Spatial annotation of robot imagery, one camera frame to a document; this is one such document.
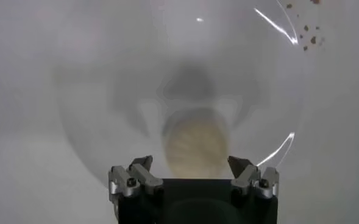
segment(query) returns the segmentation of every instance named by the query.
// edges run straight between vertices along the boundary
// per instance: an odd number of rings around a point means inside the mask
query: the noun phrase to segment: dough ball
[[[165,151],[176,178],[216,178],[227,163],[227,138],[212,119],[182,121],[172,127]]]

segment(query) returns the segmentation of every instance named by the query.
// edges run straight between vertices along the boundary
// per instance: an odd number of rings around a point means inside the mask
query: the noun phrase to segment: debris
[[[311,43],[312,43],[312,44],[316,44],[316,37],[312,37]]]

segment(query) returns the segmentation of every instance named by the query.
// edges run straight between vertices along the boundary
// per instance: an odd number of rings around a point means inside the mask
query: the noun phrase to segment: clear plastic bowl
[[[162,178],[230,178],[227,155],[275,167],[291,149],[304,52],[278,1],[80,2],[57,40],[63,126],[104,185],[111,166],[135,157],[153,155],[151,172]],[[167,144],[183,121],[213,126],[201,125],[192,141],[223,143],[194,143],[170,157]],[[207,149],[186,154],[197,147]]]

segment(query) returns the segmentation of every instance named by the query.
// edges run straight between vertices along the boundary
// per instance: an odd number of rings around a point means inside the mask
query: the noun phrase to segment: white surface
[[[74,2],[13,2],[0,1],[0,223],[112,223],[105,187],[65,141],[50,82],[46,50]],[[359,1],[324,1],[300,17],[326,42],[306,54],[313,67],[280,168],[280,222],[359,223]]]

